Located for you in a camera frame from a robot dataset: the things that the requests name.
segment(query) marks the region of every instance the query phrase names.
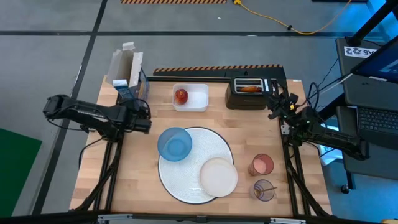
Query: hazard stripe tape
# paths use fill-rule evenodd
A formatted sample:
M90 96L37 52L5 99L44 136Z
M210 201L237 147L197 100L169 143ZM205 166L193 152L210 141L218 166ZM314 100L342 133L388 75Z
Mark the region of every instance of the hazard stripe tape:
M179 71L200 71L220 69L243 69L243 68L283 68L281 65L233 65L233 66L204 66L204 67L180 67L180 68L156 68L154 72L179 72Z
M121 0L122 4L225 4L227 0Z

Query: wooden table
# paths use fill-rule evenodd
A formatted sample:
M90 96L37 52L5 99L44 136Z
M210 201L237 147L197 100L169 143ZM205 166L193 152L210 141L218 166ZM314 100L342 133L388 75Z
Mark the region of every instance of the wooden table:
M177 112L171 104L174 84L175 82L150 82L148 104L152 111L152 128L149 134L125 134L111 212L291 217L292 207L278 120L268 119L269 110L227 109L224 101L227 83L206 83L209 86L209 106L205 112ZM297 94L300 97L299 104L302 103L305 99L302 82L287 80L287 84L289 92ZM111 85L103 82L97 104L112 106L117 94ZM239 176L238 185L232 194L203 205L189 205L174 199L164 189L157 169L157 139L164 130L173 126L203 126L222 135L231 148ZM91 133L87 144L98 138L97 133ZM106 142L101 141L85 151L70 208L79 206L97 184L105 146ZM248 164L259 153L270 155L275 167L269 175L251 177L247 172ZM300 155L309 191L331 213L317 150L311 145L304 145L300 148ZM259 179L269 180L277 187L274 198L269 202L254 200L248 193L249 186ZM296 195L299 211L303 213L297 186Z

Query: monitor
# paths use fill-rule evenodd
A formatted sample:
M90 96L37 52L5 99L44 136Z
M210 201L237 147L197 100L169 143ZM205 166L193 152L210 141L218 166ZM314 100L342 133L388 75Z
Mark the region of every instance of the monitor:
M398 83L398 36L355 66L351 73Z

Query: toaster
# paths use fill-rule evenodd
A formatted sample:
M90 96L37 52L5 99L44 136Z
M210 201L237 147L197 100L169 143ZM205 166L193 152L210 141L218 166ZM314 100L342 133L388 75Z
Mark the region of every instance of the toaster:
M244 87L255 86L257 92L242 91ZM234 77L226 89L225 104L229 109L263 110L266 108L266 98L263 91L272 93L272 83L266 78Z

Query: small plate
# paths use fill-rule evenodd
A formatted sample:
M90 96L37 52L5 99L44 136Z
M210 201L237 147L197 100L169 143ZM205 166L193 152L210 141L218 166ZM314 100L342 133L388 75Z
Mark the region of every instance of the small plate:
M200 169L200 184L211 196L225 197L232 193L238 183L238 172L227 160L216 157L209 159Z

